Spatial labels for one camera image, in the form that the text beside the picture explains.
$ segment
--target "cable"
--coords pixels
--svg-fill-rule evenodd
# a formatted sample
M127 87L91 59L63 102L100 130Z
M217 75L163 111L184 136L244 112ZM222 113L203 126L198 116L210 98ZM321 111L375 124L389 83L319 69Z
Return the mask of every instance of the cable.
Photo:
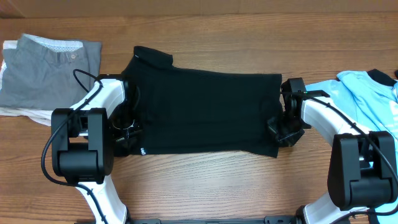
M383 162L387 165L388 169L392 173L393 179L395 180L395 183L398 185L398 176L394 171L394 168L392 168L390 162L387 160L385 155L380 151L379 147L374 143L374 141L367 135L365 134L357 125L352 122L349 118L347 118L339 109L335 108L329 103L325 103L322 100L316 99L315 97L308 96L306 95L307 92L303 93L289 93L289 92L281 92L280 94L284 95L293 95L293 96L299 96L301 98L306 98L308 100L313 100L317 103L320 103L322 105L325 105L327 108L330 108L333 110L335 113L337 113L339 116L341 116L349 125L351 125L352 128L354 128L359 134L361 134L369 143L372 145L373 149L376 151L376 153L381 157ZM372 211L357 211L357 212L349 212L346 215L343 215L339 219L335 220L331 224L336 224L346 218L353 217L355 215L380 215L380 216L388 216L388 215L393 215L398 212L398 205L395 207L395 209L391 210L390 212L372 212Z
M84 71L82 71L82 70L80 70L80 69L74 69L74 71L73 71L74 76L75 76L75 72L81 72L81 73L84 73L85 75L88 75L88 76L91 77L91 78L94 78L94 79L99 83L99 88L98 88L89 98L87 98L87 99L85 100L84 103L82 103L78 108L76 108L72 113L70 113L70 114L68 115L68 117L67 117L65 120L63 120L63 121L61 122L61 124L58 126L58 128L57 128L57 129L54 131L54 133L50 136L49 140L47 141L47 143L46 143L45 146L44 146L43 153L42 153L42 160L41 160L42 172L43 172L44 176L45 176L49 181L51 181L51 182L53 182L53 183L55 183L55 184L59 184L59 185L63 185L63 186L69 186L69 187L79 187L79 188L81 188L81 189L86 190L86 191L87 191L87 194L90 195L91 198L93 199L94 204L95 204L95 207L97 208L98 213L99 213L99 215L101 216L101 220L102 220L105 224L108 224L108 222L106 221L105 216L104 216L104 214L103 214L103 212L102 212L102 210L101 210L100 204L98 203L98 201L97 201L97 199L96 199L94 193L91 191L91 189L89 189L88 187L86 187L86 186L84 186L84 185L81 185L81 184L69 184L69 183L67 183L67 182L62 182L62 181L59 181L59 180L55 180L53 177L50 176L50 174L47 172L47 170L46 170L46 168L45 168L45 155L47 154L47 151L48 151L48 149L49 149L49 147L50 147L52 141L54 140L54 138L55 138L55 137L57 136L57 134L60 132L60 130L62 129L62 127L63 127L64 125L66 125L66 124L69 122L69 120L70 120L75 114L77 114L77 112L79 112L83 107L85 107L85 106L86 106L86 105L87 105L87 104L88 104L88 103L101 91L101 89L103 88L103 84L102 84L101 80L97 79L97 77L95 77L94 75L92 75L92 74L90 74L90 73L88 73L88 72L84 72Z
M81 72L81 73L83 73L83 74L85 74L85 75L88 75L89 77L91 77L91 78L94 78L95 80L97 79L94 75L92 75L92 74L90 74L90 73L88 73L88 72L85 72L85 71L83 71L83 70L80 70L80 69L74 69L73 70L73 76L75 77L75 80L77 81L77 83L79 83L79 85L88 93L89 91L87 90L87 88L80 82L80 80L77 78L77 76L76 76L76 72Z

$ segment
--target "light blue garment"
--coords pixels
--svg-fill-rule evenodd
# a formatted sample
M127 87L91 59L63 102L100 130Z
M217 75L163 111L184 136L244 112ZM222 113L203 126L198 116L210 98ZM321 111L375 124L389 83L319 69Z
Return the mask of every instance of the light blue garment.
M373 131L388 131L395 139L398 164L398 83L393 87L374 81L367 72L345 71L337 74L339 81L327 80L307 85L307 91L327 92L339 109L358 124ZM398 201L385 204L377 212L389 212ZM398 213L378 217L380 224L398 223Z

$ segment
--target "gray fabric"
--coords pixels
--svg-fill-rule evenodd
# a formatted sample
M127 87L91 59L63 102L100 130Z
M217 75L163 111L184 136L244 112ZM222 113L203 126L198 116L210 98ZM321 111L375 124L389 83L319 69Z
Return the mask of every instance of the gray fabric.
M101 43L82 41L73 52L54 52L27 37L18 40L17 49L2 51L7 69L2 78L0 107L54 110L78 103L86 91L73 77L73 69L98 76ZM94 80L77 73L87 89Z

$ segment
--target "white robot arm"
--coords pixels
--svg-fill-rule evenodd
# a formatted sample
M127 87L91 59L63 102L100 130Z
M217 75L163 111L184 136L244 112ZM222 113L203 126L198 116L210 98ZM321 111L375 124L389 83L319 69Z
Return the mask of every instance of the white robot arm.
M104 119L109 118L117 105L121 104L125 100L125 91L124 91L124 85L121 80L117 79L102 79L103 82L103 90L100 91L100 93L94 98L93 101L90 102L89 105L85 106L83 108L82 114L80 115L77 120L77 123L80 124L80 128L78 129L78 135L80 136L88 136L88 139L95 139L95 141L99 141L103 146L100 146L102 150L99 150L96 152L97 154L96 159L93 159L96 162L96 170L93 171L92 173L90 172L83 172L83 175L79 176L78 174L75 174L69 170L66 170L67 168L61 167L62 164L67 164L68 162L65 162L66 159L72 159L71 156L67 156L67 149L65 147L65 140L59 140L59 141L54 141L53 142L53 169L57 175L64 176L67 181L69 182L78 182L79 184L85 185L92 189L95 197L99 201L99 205L101 207L101 210L103 211L106 221L110 224L127 224L127 223L132 223L132 220L129 217L129 212L127 207L121 202L121 200L118 197L118 194L116 192L116 189L114 188L110 173L111 173L111 167L113 164L113 155L112 155L112 149L107 148L109 145L107 143L106 138L104 137L107 135L106 133L106 128L102 129L104 124ZM90 97L94 91L96 91L99 88L99 85L96 84L93 90L88 93L87 97L85 99L82 99L79 103L76 105L73 105L71 107L71 110L74 108L77 108L79 105L81 105L88 97ZM318 96L317 99L322 100L326 103L331 104L332 106L336 107L333 103L333 100L331 98L325 97L325 96ZM343 133L348 133L352 135L357 135L359 134L357 131L355 131L347 122L340 117L338 114L336 114L333 110L330 108L327 108L324 105L321 105L313 100L302 100L300 104L300 114L299 118L305 123L313 126L318 132L326 139L326 141L330 144L330 146L333 146L334 144L334 139L337 134L343 134ZM59 111L58 113L55 113L55 116L53 116L53 119L56 120L61 120L65 117L64 114L67 114L68 111ZM95 122L94 117L96 116L97 119L98 117L101 116L102 113L102 126L90 126L90 121L92 123ZM358 125L361 130L363 130L365 133L369 133L370 130L367 127L360 126ZM97 129L102 129L103 131L100 133L96 133L96 131L92 130L97 130ZM98 157L98 155L103 154L107 155L108 157L112 157L112 159L109 159L107 162L107 157L104 156L104 158ZM70 165L67 165L68 169L71 170L77 170L79 168L78 165L76 167L72 167ZM86 198L91 211L94 213L94 216L96 218L96 224L102 224L104 221L101 220L101 217L98 213L98 209L96 208L96 205L94 204L92 198L85 192L85 190L79 189L83 196ZM349 209L341 210L339 207L333 203L332 198L330 197L330 194L327 192L325 193L320 199L318 199L316 202L311 203L309 205L306 205L302 209L302 216L300 218L297 218L297 220L301 220L301 223L306 223L306 224L327 224L327 223L332 223L333 221L337 220L338 218L342 217L343 215L346 215L349 212L352 211L358 211L358 210L367 210L368 207L362 206L362 207L350 207ZM227 223L225 220L212 220L213 222L217 223ZM162 223L173 223L172 221L162 221Z

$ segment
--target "folded black garment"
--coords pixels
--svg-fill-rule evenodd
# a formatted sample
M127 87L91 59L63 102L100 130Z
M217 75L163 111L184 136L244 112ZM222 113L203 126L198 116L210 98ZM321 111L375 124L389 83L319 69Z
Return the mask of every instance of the folded black garment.
M282 116L281 74L227 74L176 68L172 55L135 47L122 72L140 91L142 124L131 154L244 150L277 157L267 120Z

